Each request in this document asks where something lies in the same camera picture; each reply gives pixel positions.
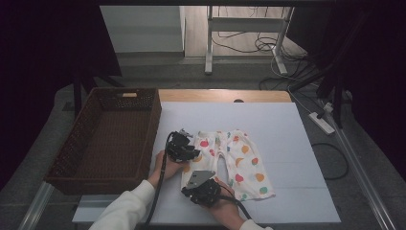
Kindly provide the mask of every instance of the white table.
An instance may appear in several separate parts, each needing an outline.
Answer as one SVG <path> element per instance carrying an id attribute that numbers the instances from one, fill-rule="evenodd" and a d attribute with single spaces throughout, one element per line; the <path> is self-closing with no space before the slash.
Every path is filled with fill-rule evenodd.
<path id="1" fill-rule="evenodd" d="M 294 103 L 162 103 L 162 107 L 154 154 L 164 148 L 168 134 L 180 128 L 191 134 L 239 128 L 257 144 L 276 197 L 243 201 L 255 222 L 340 222 Z M 223 164 L 218 174 L 224 179 Z M 179 173 L 164 183 L 151 224 L 217 224 L 181 194 L 180 179 Z M 94 221 L 116 197 L 84 195 L 73 222 Z"/>

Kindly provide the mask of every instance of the table leg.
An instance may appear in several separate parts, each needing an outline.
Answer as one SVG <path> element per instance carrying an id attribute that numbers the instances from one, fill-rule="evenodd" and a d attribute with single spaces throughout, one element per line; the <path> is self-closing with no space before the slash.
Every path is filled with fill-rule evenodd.
<path id="1" fill-rule="evenodd" d="M 205 74 L 210 75 L 213 72 L 213 44 L 212 44 L 212 29 L 213 29 L 213 6 L 209 6 L 209 15 L 207 18 L 207 52 Z"/>
<path id="2" fill-rule="evenodd" d="M 281 27 L 280 32 L 278 33 L 277 43 L 274 46 L 274 48 L 272 49 L 272 53 L 275 57 L 275 62 L 277 63 L 277 66 L 278 66 L 278 69 L 279 69 L 281 75 L 287 75 L 287 70 L 286 70 L 286 67 L 284 66 L 284 63 L 283 63 L 283 60 L 281 57 L 281 48 L 282 48 L 282 44 L 283 44 L 283 39 L 286 36 L 287 28 L 289 26 L 289 22 L 290 22 L 290 18 L 292 16 L 293 9 L 294 8 L 289 8 L 286 16 L 283 18 L 282 27 Z"/>

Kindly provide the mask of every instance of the power strip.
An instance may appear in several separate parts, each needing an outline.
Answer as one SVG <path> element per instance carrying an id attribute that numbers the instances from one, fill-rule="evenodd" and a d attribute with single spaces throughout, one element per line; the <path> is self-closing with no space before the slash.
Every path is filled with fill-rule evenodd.
<path id="1" fill-rule="evenodd" d="M 323 119 L 323 118 L 318 119 L 318 118 L 317 118 L 317 113 L 316 113 L 316 112 L 310 113 L 310 114 L 308 115 L 308 117 L 309 117 L 319 128 L 321 128 L 322 131 L 323 131 L 325 134 L 329 135 L 329 134 L 335 132 L 334 128 L 332 128 L 332 127 L 325 121 L 325 119 Z"/>

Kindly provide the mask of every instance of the baby onesie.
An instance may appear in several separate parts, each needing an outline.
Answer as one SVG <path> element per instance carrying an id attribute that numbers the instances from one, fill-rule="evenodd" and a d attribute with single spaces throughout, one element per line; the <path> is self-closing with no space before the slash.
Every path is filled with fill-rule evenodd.
<path id="1" fill-rule="evenodd" d="M 236 199 L 247 200 L 275 196 L 266 175 L 259 151 L 248 135 L 241 130 L 202 132 L 194 139 L 200 155 L 182 172 L 181 188 L 185 187 L 193 171 L 215 171 L 220 156 L 225 159 L 228 185 Z"/>

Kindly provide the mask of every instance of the white sleeve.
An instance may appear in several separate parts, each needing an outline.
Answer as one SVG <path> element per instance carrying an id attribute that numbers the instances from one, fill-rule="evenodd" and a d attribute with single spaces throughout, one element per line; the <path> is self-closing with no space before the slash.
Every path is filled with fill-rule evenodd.
<path id="1" fill-rule="evenodd" d="M 115 229 L 132 230 L 146 214 L 146 206 L 151 202 L 155 189 L 146 180 L 133 191 L 125 191 L 101 213 L 90 227 L 91 230 Z"/>
<path id="2" fill-rule="evenodd" d="M 263 229 L 273 230 L 271 227 L 261 228 L 251 219 L 246 220 L 239 228 L 239 230 L 263 230 Z"/>

